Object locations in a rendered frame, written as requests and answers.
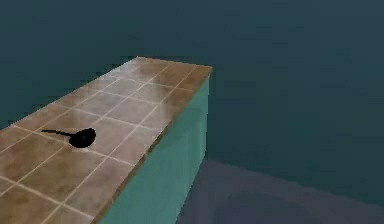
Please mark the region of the teal counter with tiled top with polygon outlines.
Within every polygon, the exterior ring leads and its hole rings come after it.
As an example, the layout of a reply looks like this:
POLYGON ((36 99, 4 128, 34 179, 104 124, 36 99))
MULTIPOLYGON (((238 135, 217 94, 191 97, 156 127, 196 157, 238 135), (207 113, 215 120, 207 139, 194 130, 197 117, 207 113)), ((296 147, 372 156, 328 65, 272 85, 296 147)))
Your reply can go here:
POLYGON ((206 65, 136 57, 0 130, 0 224, 176 224, 206 151, 206 65), (96 130, 87 148, 44 130, 96 130))

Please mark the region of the black ladle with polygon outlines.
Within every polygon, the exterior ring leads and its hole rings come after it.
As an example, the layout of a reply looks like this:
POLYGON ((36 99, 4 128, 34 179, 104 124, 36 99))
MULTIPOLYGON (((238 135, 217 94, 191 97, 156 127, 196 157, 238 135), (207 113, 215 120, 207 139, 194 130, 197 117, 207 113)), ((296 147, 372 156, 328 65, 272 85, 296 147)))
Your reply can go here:
POLYGON ((92 145, 96 139, 96 130, 93 128, 86 128, 76 133, 67 133, 59 130, 44 130, 44 133, 53 133, 68 137, 68 142, 75 148, 87 148, 92 145))

